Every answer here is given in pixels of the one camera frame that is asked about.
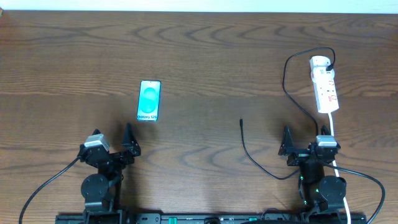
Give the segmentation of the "Samsung Galaxy smartphone teal screen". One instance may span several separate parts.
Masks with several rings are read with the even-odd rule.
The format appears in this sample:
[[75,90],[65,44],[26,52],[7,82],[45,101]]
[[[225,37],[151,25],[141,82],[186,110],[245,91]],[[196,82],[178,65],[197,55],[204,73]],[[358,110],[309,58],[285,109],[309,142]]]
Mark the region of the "Samsung Galaxy smartphone teal screen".
[[160,80],[141,81],[137,107],[138,121],[158,120],[161,84]]

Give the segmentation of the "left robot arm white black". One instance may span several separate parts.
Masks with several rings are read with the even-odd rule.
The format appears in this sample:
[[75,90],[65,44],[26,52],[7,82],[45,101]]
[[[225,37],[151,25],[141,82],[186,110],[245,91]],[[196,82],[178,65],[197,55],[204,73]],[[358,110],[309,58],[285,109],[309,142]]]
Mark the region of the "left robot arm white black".
[[120,206],[123,170],[141,155],[141,148],[129,123],[122,147],[123,151],[110,153],[109,142],[97,129],[80,145],[79,160],[98,170],[81,184],[85,199],[83,223],[131,223],[128,209]]

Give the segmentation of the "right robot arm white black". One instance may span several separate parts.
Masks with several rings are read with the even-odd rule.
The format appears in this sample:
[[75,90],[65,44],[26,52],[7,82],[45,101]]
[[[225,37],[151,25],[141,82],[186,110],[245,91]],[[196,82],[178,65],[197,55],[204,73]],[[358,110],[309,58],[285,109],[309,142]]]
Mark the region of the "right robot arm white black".
[[284,128],[284,135],[278,152],[287,157],[288,166],[297,166],[300,171],[300,190],[305,208],[298,219],[304,222],[327,221],[337,216],[345,207],[346,181],[335,175],[325,175],[324,164],[331,164],[340,145],[326,127],[307,148],[294,146],[290,129]]

